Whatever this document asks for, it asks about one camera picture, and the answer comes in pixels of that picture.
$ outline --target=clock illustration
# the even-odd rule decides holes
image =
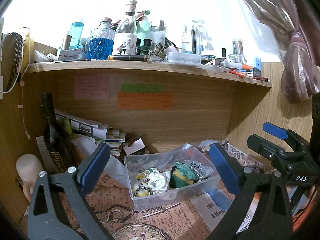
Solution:
[[[171,240],[160,228],[145,223],[132,223],[117,229],[115,240]]]

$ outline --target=clear plastic box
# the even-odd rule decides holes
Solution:
[[[133,197],[131,188],[137,182],[135,179],[137,173],[143,172],[149,168],[159,168],[163,171],[170,171],[175,162],[184,162],[185,160],[197,160],[205,166],[212,167],[213,173],[209,178],[186,187],[176,188],[145,197]],[[133,200],[136,210],[156,208],[203,194],[207,190],[215,189],[220,181],[220,176],[216,168],[197,148],[189,148],[168,153],[129,155],[124,158],[124,165],[127,171],[126,175],[130,197]]]

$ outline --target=wooden shelf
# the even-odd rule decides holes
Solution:
[[[151,70],[183,73],[191,75],[207,76],[225,80],[232,80],[236,82],[243,82],[264,87],[272,87],[270,82],[263,82],[249,77],[238,77],[230,73],[217,73],[210,69],[202,67],[180,65],[180,64],[166,64],[161,62],[140,62],[140,61],[74,61],[74,62],[49,62],[49,63],[35,63],[31,64],[27,73],[53,71],[53,70],[67,70],[67,69],[136,69],[136,70]]]

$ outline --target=white cable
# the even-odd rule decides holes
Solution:
[[[24,76],[24,74],[26,73],[26,71],[27,71],[27,69],[28,69],[28,67],[29,67],[29,65],[30,65],[30,53],[31,53],[31,51],[30,51],[30,42],[31,42],[31,37],[30,37],[30,28],[28,28],[29,29],[29,61],[28,61],[28,65],[26,66],[26,68],[24,69],[24,71],[23,71],[23,73],[21,73],[21,78],[20,78],[20,86],[21,86],[21,93],[22,93],[22,123],[23,123],[23,127],[24,127],[24,130],[25,130],[25,132],[26,132],[26,136],[28,137],[28,139],[30,140],[31,139],[31,136],[30,136],[30,134],[28,133],[28,130],[27,130],[27,128],[26,128],[26,124],[25,124],[25,122],[24,122],[24,98],[23,98],[23,86],[24,86],[24,82],[23,82],[23,80],[22,80],[22,78],[23,78],[23,76]]]

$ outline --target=white wall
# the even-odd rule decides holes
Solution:
[[[129,0],[14,0],[4,14],[4,32],[31,28],[35,41],[59,47],[70,24],[84,17],[83,37],[97,28],[102,17],[120,20]],[[279,62],[271,30],[261,24],[242,0],[137,0],[136,11],[150,10],[148,18],[166,23],[166,36],[182,45],[182,26],[188,18],[205,20],[216,56],[226,48],[232,52],[233,38],[242,38],[247,64],[258,56],[262,61]]]

